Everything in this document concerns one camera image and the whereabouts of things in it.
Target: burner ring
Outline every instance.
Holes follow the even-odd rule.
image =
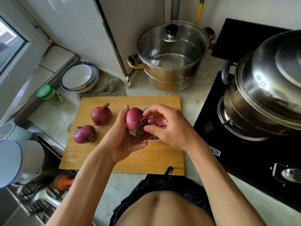
[[[232,123],[231,118],[227,114],[226,110],[223,108],[223,104],[224,104],[223,100],[224,100],[224,96],[222,96],[219,102],[217,103],[217,114],[219,120],[228,131],[230,131],[232,134],[236,135],[237,137],[240,137],[245,140],[261,141],[267,139],[265,137],[253,137],[251,134],[244,132],[239,127],[235,127],[235,124]]]

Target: blue rim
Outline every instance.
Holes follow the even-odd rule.
[[[4,188],[4,187],[6,187],[6,186],[8,186],[9,184],[11,184],[14,180],[15,180],[15,178],[18,176],[18,174],[19,174],[19,172],[20,172],[20,169],[21,169],[21,166],[22,166],[22,162],[23,162],[23,154],[22,154],[22,150],[21,150],[21,147],[20,147],[20,145],[16,142],[16,141],[14,141],[14,140],[11,140],[11,139],[4,139],[4,140],[0,140],[0,142],[2,142],[2,141],[7,141],[7,140],[9,140],[9,141],[12,141],[12,142],[14,142],[15,144],[17,144],[18,145],[18,147],[19,147],[19,150],[20,150],[20,154],[21,154],[21,162],[20,162],[20,166],[19,166],[19,169],[18,169],[18,171],[17,171],[17,173],[16,173],[16,175],[15,175],[15,177],[13,178],[13,180],[11,180],[8,184],[6,184],[5,186],[3,186],[3,187],[0,187],[0,189],[2,189],[2,188]]]
[[[98,69],[98,67],[97,67],[94,63],[92,63],[92,62],[78,62],[78,63],[72,65],[70,68],[68,68],[68,69],[64,72],[64,74],[65,74],[69,69],[71,69],[71,68],[73,68],[73,67],[75,67],[75,66],[77,66],[77,65],[82,65],[82,64],[89,65],[89,66],[92,66],[92,67],[96,68],[96,70],[97,70],[97,76],[99,75],[99,69]],[[61,80],[60,80],[61,87],[62,87],[65,91],[68,91],[68,92],[76,92],[76,91],[70,91],[68,88],[66,88],[66,87],[63,85],[62,79],[63,79],[64,74],[62,75]]]

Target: stove control knob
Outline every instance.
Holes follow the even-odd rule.
[[[281,171],[281,175],[290,182],[301,183],[301,170],[299,169],[285,169]]]

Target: person's right hand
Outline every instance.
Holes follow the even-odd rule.
[[[144,131],[157,136],[163,142],[183,150],[189,150],[193,143],[199,141],[201,137],[186,120],[180,110],[157,104],[149,107],[144,113],[144,117],[149,117],[148,123],[154,124],[159,118],[167,120],[166,129],[156,125],[146,125]]]

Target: hand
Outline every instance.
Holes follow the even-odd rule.
[[[147,140],[133,139],[131,134],[126,130],[125,117],[129,110],[126,105],[118,114],[115,124],[103,137],[98,147],[110,151],[114,164],[124,160],[130,153],[145,148]]]
[[[159,118],[167,120],[166,129],[155,125],[146,125],[144,130],[173,147],[189,151],[192,143],[201,140],[201,137],[178,109],[157,104],[148,108],[143,116],[149,118],[149,124],[156,123]]]

